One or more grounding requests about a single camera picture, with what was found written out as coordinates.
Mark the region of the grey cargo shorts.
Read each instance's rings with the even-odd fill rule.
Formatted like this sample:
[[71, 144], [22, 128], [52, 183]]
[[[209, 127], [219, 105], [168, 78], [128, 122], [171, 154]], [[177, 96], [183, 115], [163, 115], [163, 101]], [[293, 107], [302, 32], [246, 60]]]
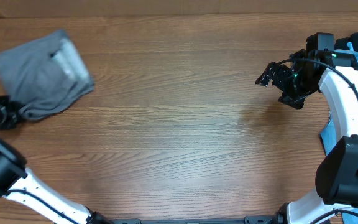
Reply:
[[92, 75], [62, 29], [1, 52], [0, 81], [29, 121], [59, 114], [94, 90]]

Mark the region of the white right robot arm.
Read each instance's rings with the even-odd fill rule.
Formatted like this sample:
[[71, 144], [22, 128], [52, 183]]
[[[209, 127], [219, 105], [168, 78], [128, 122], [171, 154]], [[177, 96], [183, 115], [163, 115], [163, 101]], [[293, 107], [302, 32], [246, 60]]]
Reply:
[[315, 187], [301, 199], [283, 204], [259, 223], [328, 223], [337, 214], [358, 218], [358, 61], [334, 49], [334, 36], [318, 32], [287, 60], [272, 62], [256, 79], [281, 90], [279, 102], [301, 109], [305, 98], [321, 92], [329, 105], [336, 145], [320, 163]]

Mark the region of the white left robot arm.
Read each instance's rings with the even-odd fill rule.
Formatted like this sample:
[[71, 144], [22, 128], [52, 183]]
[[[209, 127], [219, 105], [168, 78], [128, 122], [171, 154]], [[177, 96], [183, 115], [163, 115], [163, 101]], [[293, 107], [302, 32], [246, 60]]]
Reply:
[[[0, 130], [14, 129], [24, 118], [21, 104], [0, 96]], [[0, 139], [0, 198], [21, 203], [54, 223], [103, 224], [112, 221], [82, 204], [60, 195], [42, 182], [27, 160], [15, 148]]]

